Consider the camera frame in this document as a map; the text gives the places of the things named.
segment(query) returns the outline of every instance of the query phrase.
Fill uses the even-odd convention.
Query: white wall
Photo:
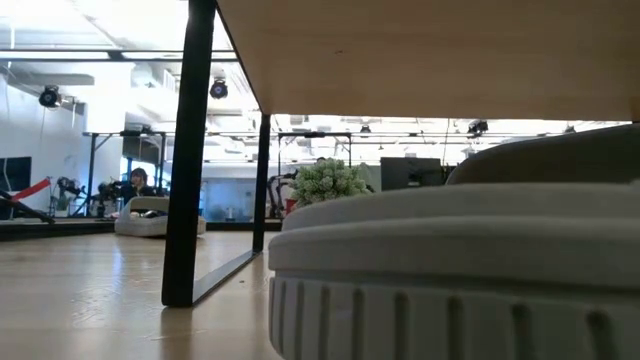
[[[65,176],[86,185],[90,143],[82,136],[84,121],[69,110],[46,110],[0,75],[0,158],[32,157],[31,185],[48,176],[53,182]],[[23,202],[47,211],[49,196],[45,189]]]
[[[133,64],[94,64],[92,68],[95,84],[86,96],[85,131],[120,132],[124,130]],[[104,139],[98,138],[98,144]],[[120,179],[122,143],[121,137],[112,137],[96,151],[93,194],[101,182]]]

